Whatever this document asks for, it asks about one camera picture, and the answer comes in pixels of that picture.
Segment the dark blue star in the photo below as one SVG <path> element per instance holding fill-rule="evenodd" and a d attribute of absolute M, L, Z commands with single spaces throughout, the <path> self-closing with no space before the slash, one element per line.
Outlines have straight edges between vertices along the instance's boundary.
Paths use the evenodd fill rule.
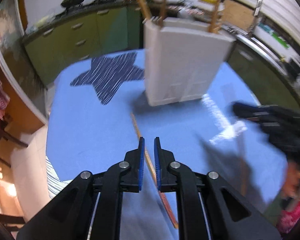
<path fill-rule="evenodd" d="M 143 79 L 144 70 L 134 65 L 136 56 L 136 52 L 130 52 L 113 58 L 94 58 L 91 69 L 76 77 L 70 85 L 92 85 L 101 104 L 106 105 L 123 82 Z"/>

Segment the white box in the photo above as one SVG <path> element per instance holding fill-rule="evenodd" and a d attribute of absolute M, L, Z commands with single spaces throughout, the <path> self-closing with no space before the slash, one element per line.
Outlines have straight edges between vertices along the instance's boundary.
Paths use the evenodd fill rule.
<path fill-rule="evenodd" d="M 166 18 L 145 23 L 145 86 L 151 106 L 201 98 L 229 53 L 230 34 L 209 33 L 209 24 Z"/>

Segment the screw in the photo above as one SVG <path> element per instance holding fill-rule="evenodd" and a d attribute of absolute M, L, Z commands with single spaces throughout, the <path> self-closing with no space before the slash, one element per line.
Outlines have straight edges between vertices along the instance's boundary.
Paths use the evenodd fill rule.
<path fill-rule="evenodd" d="M 209 176 L 210 179 L 217 179 L 217 178 L 219 178 L 219 174 L 216 173 L 215 171 L 210 171 L 208 173 L 208 176 Z"/>
<path fill-rule="evenodd" d="M 120 167 L 120 168 L 123 168 L 123 169 L 128 168 L 129 165 L 130 165 L 130 164 L 129 164 L 128 162 L 120 162 L 120 163 L 119 163 L 119 167 Z"/>
<path fill-rule="evenodd" d="M 172 168 L 174 168 L 174 169 L 177 169 L 177 168 L 179 168 L 181 165 L 180 165 L 180 163 L 178 163 L 178 162 L 172 162 L 172 163 L 170 163 L 170 166 L 171 166 Z"/>
<path fill-rule="evenodd" d="M 88 171 L 83 171 L 83 172 L 81 172 L 80 177 L 81 177 L 82 179 L 88 179 L 88 178 L 90 178 L 90 172 L 88 172 Z"/>

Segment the person's hand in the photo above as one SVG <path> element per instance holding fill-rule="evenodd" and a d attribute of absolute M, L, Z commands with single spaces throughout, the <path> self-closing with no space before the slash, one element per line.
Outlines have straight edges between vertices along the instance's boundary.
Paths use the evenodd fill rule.
<path fill-rule="evenodd" d="M 298 165 L 295 162 L 288 162 L 286 180 L 282 187 L 284 196 L 296 197 L 299 183 L 300 170 L 298 170 Z"/>

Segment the kitchen cabinet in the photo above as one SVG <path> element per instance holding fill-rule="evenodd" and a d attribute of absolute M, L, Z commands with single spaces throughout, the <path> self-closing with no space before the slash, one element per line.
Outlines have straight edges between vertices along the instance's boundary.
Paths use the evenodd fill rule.
<path fill-rule="evenodd" d="M 276 104 L 300 111 L 300 100 L 281 74 L 247 46 L 237 43 L 228 59 L 262 105 Z"/>
<path fill-rule="evenodd" d="M 141 33 L 141 11 L 140 7 L 129 6 L 127 8 L 128 19 L 128 49 L 139 49 L 143 46 L 140 41 Z"/>
<path fill-rule="evenodd" d="M 103 54 L 127 49 L 126 7 L 98 11 L 97 24 Z"/>
<path fill-rule="evenodd" d="M 47 86 L 71 63 L 101 54 L 96 14 L 50 28 L 25 48 L 42 82 Z"/>
<path fill-rule="evenodd" d="M 45 86 L 74 62 L 140 48 L 141 12 L 135 5 L 66 17 L 68 20 L 52 22 L 50 29 L 40 31 L 41 35 L 36 33 L 25 43 L 26 52 Z"/>

